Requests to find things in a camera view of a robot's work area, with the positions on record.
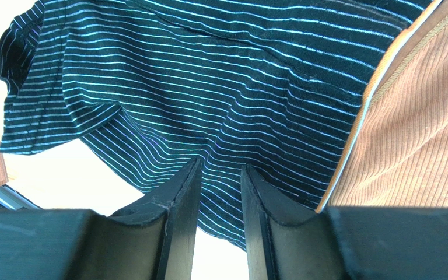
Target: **tan corduroy fabric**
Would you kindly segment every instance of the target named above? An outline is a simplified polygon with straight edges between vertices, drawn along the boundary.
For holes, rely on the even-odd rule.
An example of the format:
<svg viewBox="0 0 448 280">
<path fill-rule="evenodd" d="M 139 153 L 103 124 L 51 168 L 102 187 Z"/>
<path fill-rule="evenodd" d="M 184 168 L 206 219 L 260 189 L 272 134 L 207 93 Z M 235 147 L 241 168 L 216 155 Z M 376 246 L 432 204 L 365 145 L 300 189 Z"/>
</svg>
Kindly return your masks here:
<svg viewBox="0 0 448 280">
<path fill-rule="evenodd" d="M 430 24 L 374 94 L 329 205 L 448 207 L 448 14 Z"/>
</svg>

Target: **dark striped fabric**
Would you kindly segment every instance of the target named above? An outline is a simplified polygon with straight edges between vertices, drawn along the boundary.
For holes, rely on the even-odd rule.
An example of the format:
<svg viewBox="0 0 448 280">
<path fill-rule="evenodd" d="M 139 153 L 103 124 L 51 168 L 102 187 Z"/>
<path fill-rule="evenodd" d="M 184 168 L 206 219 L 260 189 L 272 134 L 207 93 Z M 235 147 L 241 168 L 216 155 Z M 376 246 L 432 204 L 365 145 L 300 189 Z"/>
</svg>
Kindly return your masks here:
<svg viewBox="0 0 448 280">
<path fill-rule="evenodd" d="M 80 138 L 143 192 L 200 157 L 198 226 L 244 249 L 242 165 L 315 209 L 371 75 L 430 1 L 38 1 L 0 41 L 1 152 Z"/>
</svg>

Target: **striped shirt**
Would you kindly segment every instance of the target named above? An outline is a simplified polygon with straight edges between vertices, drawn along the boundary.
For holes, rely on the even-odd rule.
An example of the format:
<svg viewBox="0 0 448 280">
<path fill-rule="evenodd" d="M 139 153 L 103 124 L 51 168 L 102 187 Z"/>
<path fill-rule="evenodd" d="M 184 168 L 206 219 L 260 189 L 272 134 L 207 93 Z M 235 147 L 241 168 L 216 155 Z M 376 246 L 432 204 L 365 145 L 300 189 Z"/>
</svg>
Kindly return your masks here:
<svg viewBox="0 0 448 280">
<path fill-rule="evenodd" d="M 245 248 L 240 171 L 315 209 L 362 93 L 431 0 L 40 0 L 0 40 L 0 150 L 79 138 L 142 192 L 204 161 L 198 226 Z"/>
</svg>

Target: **white surface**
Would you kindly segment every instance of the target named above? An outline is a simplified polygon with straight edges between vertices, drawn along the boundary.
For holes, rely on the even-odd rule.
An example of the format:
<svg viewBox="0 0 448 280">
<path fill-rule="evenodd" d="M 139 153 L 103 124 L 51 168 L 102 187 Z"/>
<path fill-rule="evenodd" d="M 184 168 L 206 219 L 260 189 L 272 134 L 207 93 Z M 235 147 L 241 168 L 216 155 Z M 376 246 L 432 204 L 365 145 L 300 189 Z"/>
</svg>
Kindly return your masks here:
<svg viewBox="0 0 448 280">
<path fill-rule="evenodd" d="M 34 0 L 0 0 L 0 36 L 13 17 Z M 0 134 L 6 85 L 0 81 Z M 11 185 L 43 208 L 90 208 L 103 215 L 126 206 L 141 193 L 115 175 L 81 141 L 34 156 L 5 155 Z M 246 253 L 197 230 L 193 280 L 248 279 Z"/>
</svg>

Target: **metal object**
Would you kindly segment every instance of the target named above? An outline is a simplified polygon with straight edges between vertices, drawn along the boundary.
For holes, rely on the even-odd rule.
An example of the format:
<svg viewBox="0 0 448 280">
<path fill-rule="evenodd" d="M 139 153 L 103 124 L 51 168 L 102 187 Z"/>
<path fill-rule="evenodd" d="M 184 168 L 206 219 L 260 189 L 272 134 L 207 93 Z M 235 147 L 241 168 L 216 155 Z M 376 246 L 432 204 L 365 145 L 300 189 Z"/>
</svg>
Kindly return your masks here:
<svg viewBox="0 0 448 280">
<path fill-rule="evenodd" d="M 201 162 L 111 217 L 0 211 L 0 279 L 190 279 Z"/>
<path fill-rule="evenodd" d="M 250 279 L 448 279 L 448 209 L 299 205 L 241 171 Z"/>
</svg>

